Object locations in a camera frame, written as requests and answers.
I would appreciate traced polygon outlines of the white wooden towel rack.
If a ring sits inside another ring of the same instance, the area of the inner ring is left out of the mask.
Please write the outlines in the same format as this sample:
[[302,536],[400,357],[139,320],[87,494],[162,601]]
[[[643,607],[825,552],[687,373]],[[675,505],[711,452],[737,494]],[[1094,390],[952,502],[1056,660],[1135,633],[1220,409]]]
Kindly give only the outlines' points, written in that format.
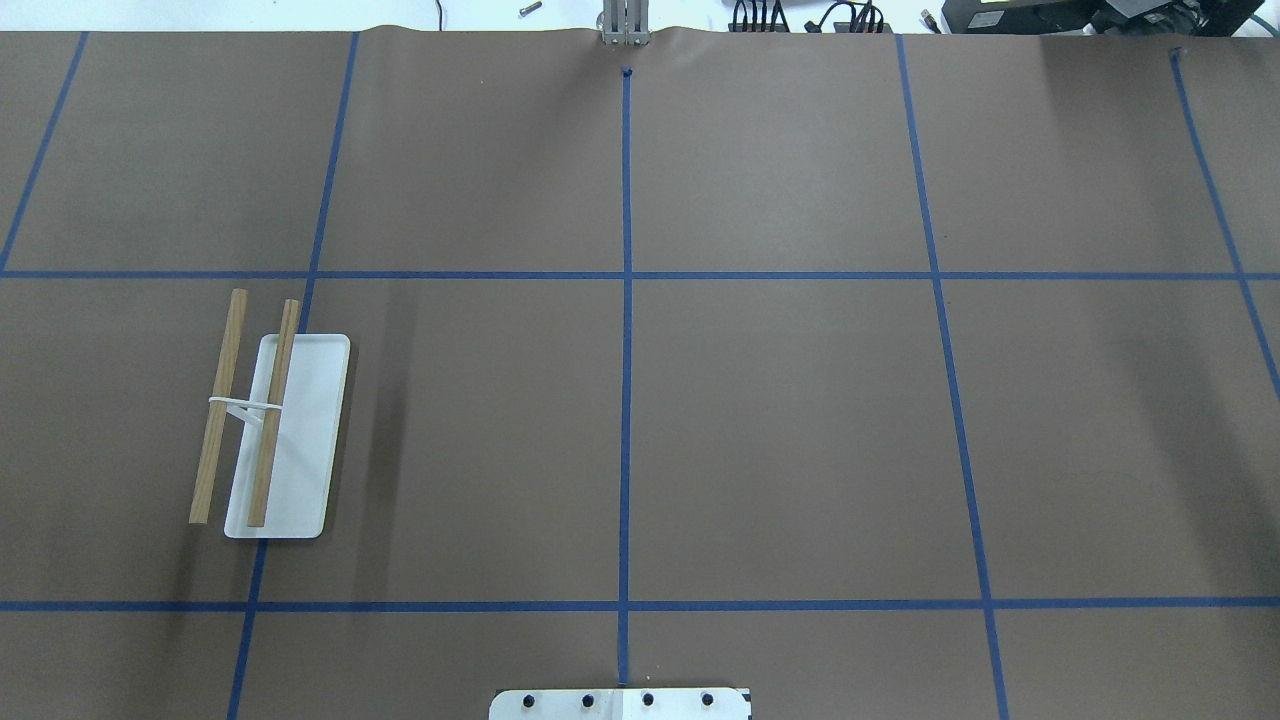
[[223,532],[232,539],[320,537],[337,457],[352,343],[303,333],[301,304],[284,302],[280,328],[259,341],[247,398],[232,397],[247,290],[229,307],[200,446],[188,521],[209,523],[227,421],[242,425]]

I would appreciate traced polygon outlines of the brown paper table cover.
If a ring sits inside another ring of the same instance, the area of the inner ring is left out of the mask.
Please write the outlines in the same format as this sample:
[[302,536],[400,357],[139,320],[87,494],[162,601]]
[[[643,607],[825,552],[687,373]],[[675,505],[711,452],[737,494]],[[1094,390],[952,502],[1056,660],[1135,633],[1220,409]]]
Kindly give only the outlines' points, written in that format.
[[[300,301],[326,521],[188,521]],[[1277,716],[1277,41],[3,35],[3,716]]]

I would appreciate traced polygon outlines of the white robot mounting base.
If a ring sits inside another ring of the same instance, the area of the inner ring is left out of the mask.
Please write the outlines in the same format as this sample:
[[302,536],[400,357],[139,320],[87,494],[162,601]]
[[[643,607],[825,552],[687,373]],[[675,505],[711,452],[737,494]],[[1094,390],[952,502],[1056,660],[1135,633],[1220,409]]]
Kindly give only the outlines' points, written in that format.
[[489,719],[751,719],[750,692],[730,687],[512,689]]

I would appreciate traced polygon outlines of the black power strip with plugs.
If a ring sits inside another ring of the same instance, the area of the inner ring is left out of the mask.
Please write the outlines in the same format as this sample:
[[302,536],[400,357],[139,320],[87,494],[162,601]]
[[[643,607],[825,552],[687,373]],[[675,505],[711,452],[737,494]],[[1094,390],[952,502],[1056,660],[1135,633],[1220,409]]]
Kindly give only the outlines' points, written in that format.
[[877,1],[723,1],[731,33],[890,35]]

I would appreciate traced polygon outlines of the black equipment box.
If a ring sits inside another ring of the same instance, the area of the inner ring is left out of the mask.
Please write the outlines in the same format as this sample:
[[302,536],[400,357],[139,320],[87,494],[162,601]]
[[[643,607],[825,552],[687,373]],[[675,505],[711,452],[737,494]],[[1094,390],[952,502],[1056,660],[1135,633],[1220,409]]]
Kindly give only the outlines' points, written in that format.
[[943,1],[954,35],[1185,35],[1229,37],[1262,1]]

